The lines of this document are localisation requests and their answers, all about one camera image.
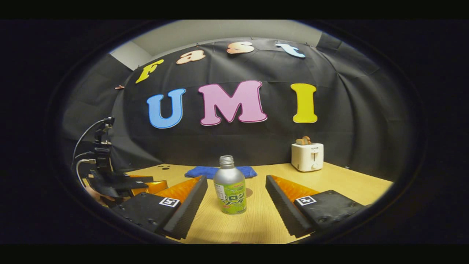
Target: hand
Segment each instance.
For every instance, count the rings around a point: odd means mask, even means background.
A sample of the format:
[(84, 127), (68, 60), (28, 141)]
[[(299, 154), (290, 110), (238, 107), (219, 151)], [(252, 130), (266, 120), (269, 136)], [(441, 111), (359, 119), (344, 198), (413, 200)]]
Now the hand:
[(102, 195), (100, 193), (98, 193), (97, 191), (93, 190), (93, 188), (87, 186), (85, 187), (85, 190), (88, 192), (89, 195), (91, 195), (91, 197), (93, 197), (93, 199), (95, 201), (97, 201), (99, 204), (101, 204), (102, 206), (107, 206), (102, 200), (101, 200), (101, 196), (111, 200), (111, 201), (115, 201), (114, 198), (110, 197), (110, 196), (107, 196), (107, 195)]

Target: bottle cap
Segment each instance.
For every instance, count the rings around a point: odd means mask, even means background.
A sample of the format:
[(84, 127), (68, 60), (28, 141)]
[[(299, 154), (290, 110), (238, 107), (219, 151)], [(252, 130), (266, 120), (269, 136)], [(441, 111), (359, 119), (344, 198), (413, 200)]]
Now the bottle cap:
[(225, 156), (220, 157), (220, 165), (221, 166), (232, 165), (234, 163), (235, 163), (235, 161), (233, 159), (233, 156), (225, 155)]

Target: letter u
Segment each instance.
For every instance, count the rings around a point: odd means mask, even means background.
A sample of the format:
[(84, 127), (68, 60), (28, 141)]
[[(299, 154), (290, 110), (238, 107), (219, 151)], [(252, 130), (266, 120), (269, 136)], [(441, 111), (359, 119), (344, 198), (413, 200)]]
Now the letter u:
[(168, 93), (171, 97), (173, 114), (169, 118), (161, 116), (161, 100), (162, 94), (154, 95), (147, 99), (148, 116), (150, 117), (150, 124), (156, 128), (164, 129), (177, 125), (182, 119), (182, 95), (186, 89), (176, 89)]

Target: ceiling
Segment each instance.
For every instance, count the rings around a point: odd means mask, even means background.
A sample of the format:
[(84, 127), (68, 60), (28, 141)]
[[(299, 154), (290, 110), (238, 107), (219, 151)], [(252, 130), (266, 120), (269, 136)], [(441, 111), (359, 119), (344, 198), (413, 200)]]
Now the ceiling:
[(292, 20), (179, 20), (132, 40), (152, 57), (204, 41), (259, 37), (316, 46), (321, 31)]

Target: green label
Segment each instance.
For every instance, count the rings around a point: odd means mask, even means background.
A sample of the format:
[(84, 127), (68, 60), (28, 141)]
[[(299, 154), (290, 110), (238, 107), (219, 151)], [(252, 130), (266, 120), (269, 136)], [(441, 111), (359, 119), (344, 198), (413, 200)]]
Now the green label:
[(215, 184), (221, 210), (229, 215), (241, 214), (246, 211), (245, 182), (235, 184)]

